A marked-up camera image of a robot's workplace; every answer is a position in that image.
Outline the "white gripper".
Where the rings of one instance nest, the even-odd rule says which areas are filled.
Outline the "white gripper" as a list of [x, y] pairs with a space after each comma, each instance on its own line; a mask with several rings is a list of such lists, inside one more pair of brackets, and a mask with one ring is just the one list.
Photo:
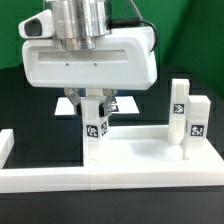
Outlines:
[[99, 116], [110, 117], [117, 90], [146, 90], [157, 80], [154, 42], [150, 27], [113, 29], [92, 50], [64, 50], [56, 39], [28, 40], [22, 47], [24, 70], [34, 87], [65, 88], [77, 115], [82, 114], [77, 88], [103, 89]]

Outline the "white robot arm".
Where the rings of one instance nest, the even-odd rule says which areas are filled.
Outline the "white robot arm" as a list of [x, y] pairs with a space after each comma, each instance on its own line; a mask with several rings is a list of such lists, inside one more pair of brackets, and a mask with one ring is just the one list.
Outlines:
[[155, 26], [136, 16], [111, 17], [111, 0], [44, 0], [50, 7], [18, 26], [26, 78], [63, 88], [81, 113], [80, 89], [100, 89], [99, 115], [111, 114], [119, 90], [146, 90], [157, 79]]

